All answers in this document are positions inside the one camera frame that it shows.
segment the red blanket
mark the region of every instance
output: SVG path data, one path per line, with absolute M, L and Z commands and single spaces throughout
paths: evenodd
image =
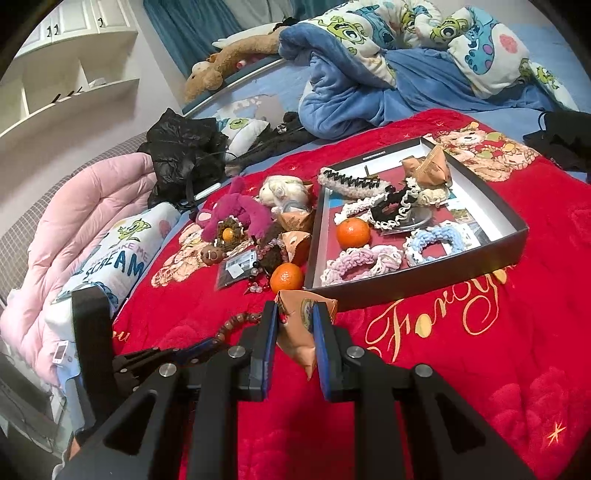
M 321 166 L 471 121 L 459 113 L 430 110 L 337 145 L 291 155 L 246 182 L 254 194 L 270 174 L 313 179 Z M 591 189 L 543 158 L 490 185 L 530 227 L 517 265 L 341 313 L 336 323 L 388 362 L 432 365 L 540 479 L 552 479 L 591 426 Z M 177 249 L 176 241 L 169 243 L 118 316 L 113 329 L 127 341 L 114 340 L 117 352 L 189 346 L 213 335 L 229 316 L 259 312 L 273 298 L 271 293 L 244 296 L 243 283 L 214 292 L 217 268 L 153 288 L 150 278 Z M 325 402 L 316 374 L 307 382 L 303 369 L 283 353 L 275 358 L 269 399 L 239 407 L 239 478 L 353 478 L 352 405 Z

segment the pink plush toy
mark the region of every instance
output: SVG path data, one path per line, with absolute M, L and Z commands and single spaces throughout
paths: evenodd
M 254 198 L 243 195 L 244 186 L 244 179 L 235 177 L 230 185 L 230 191 L 217 201 L 213 210 L 199 210 L 195 223 L 203 228 L 202 240 L 213 242 L 217 235 L 217 223 L 230 215 L 238 219 L 249 235 L 253 235 L 256 239 L 265 236 L 273 222 L 271 212 Z

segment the small white card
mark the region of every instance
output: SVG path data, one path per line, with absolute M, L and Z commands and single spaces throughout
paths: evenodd
M 242 267 L 237 263 L 230 265 L 229 267 L 226 267 L 226 270 L 232 276 L 232 278 L 238 278 L 240 275 L 244 273 Z

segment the white cabinet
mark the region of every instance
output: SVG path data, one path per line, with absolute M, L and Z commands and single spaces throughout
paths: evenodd
M 53 42 L 98 33 L 89 0 L 63 0 L 49 16 Z
M 91 0 L 99 33 L 134 30 L 126 0 Z
M 43 19 L 0 79 L 0 158 L 64 119 L 137 90 L 132 19 L 128 0 L 63 0 Z M 90 88 L 97 79 L 104 84 Z
M 37 25 L 17 57 L 84 35 L 136 31 L 128 0 L 63 0 Z
M 25 40 L 25 43 L 17 53 L 17 57 L 31 50 L 50 44 L 51 33 L 53 32 L 51 26 L 50 17 L 43 19 L 42 22 L 35 27 L 35 30 L 31 32 L 31 35 Z

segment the brown plush toy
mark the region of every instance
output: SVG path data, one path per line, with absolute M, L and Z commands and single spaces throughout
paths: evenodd
M 247 54 L 272 54 L 279 50 L 279 33 L 287 27 L 280 27 L 268 35 L 253 35 L 229 44 L 221 52 L 208 58 L 209 65 L 193 71 L 185 84 L 185 100 L 190 102 L 205 90 L 217 90 L 226 77 L 236 73 L 236 64 Z

